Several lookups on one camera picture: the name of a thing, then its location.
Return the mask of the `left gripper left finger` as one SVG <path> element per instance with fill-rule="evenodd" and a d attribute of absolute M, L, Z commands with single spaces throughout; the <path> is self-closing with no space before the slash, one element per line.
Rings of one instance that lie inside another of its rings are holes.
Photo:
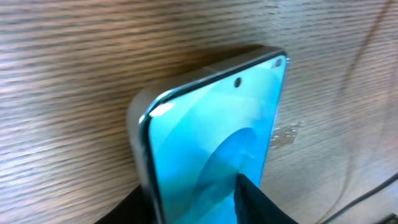
<path fill-rule="evenodd" d="M 138 185 L 95 224 L 154 224 L 155 211 L 141 185 Z"/>

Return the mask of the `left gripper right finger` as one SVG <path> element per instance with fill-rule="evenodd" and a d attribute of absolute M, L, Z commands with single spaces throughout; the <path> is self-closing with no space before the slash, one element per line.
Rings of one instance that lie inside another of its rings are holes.
<path fill-rule="evenodd" d="M 236 176 L 234 209 L 237 224 L 298 224 L 244 174 Z"/>

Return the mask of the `blue screen Galaxy smartphone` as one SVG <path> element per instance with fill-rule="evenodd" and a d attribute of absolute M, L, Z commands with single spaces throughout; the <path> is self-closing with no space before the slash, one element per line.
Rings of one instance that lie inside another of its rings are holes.
<path fill-rule="evenodd" d="M 262 178 L 289 56 L 261 47 L 141 90 L 127 129 L 156 223 L 236 223 L 236 177 Z"/>

